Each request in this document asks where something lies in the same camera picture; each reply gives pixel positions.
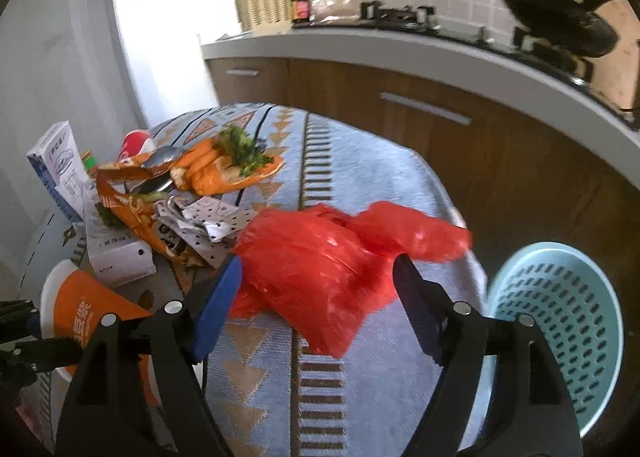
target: orange paper cup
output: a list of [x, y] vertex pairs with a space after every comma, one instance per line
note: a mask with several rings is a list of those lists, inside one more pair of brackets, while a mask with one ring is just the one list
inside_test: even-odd
[[[78, 269], [70, 260], [63, 260], [54, 267], [45, 280], [40, 298], [40, 328], [42, 337], [70, 337], [86, 347], [100, 319], [107, 313], [116, 313], [121, 320], [151, 316], [142, 307], [104, 287], [100, 282]], [[67, 381], [76, 366], [59, 368]], [[148, 401], [159, 402], [159, 395], [150, 386], [150, 358], [143, 356], [140, 375]]]

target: wok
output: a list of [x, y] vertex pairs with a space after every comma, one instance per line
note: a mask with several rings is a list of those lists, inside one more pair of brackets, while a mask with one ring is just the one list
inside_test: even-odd
[[598, 58], [611, 52], [618, 34], [595, 14], [594, 6], [608, 0], [504, 0], [515, 18], [529, 28], [531, 36], [546, 38], [579, 56]]

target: white countertop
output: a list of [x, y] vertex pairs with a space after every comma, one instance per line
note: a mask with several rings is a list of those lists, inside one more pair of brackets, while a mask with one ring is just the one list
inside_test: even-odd
[[206, 60], [307, 58], [432, 79], [498, 101], [564, 133], [640, 190], [640, 135], [580, 91], [499, 54], [448, 40], [378, 30], [316, 28], [202, 46]]

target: patterned tablecloth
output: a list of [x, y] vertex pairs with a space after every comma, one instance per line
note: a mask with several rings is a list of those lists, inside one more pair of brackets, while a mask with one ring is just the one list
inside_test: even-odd
[[[305, 111], [236, 104], [183, 114], [154, 127], [158, 146], [187, 145], [235, 124], [267, 139], [286, 164], [272, 179], [225, 200], [243, 208], [303, 209], [332, 204], [356, 213], [389, 200], [459, 224], [462, 220], [431, 168], [415, 152]], [[44, 278], [64, 258], [90, 271], [86, 241], [59, 212], [34, 236], [20, 287], [39, 303]], [[202, 270], [156, 257], [158, 273], [118, 289], [151, 311], [181, 299]], [[453, 300], [482, 309], [486, 277], [472, 253], [453, 263], [418, 263]], [[273, 313], [226, 323], [208, 359], [204, 393], [237, 457], [392, 457], [400, 455], [433, 392], [440, 369], [420, 351], [396, 300], [371, 315], [342, 360], [309, 354], [304, 339]], [[66, 392], [58, 373], [41, 374], [24, 393], [36, 430], [51, 448]], [[484, 418], [482, 384], [463, 446]], [[171, 444], [161, 412], [161, 442]]]

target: cardboard box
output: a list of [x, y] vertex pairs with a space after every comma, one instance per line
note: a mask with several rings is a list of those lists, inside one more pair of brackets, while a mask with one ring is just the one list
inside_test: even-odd
[[113, 289], [153, 275], [156, 266], [151, 246], [122, 223], [119, 226], [105, 225], [96, 206], [100, 198], [94, 180], [84, 183], [83, 189], [86, 248], [97, 280]]
[[82, 185], [89, 179], [69, 122], [54, 123], [27, 158], [58, 208], [71, 222], [82, 219]]

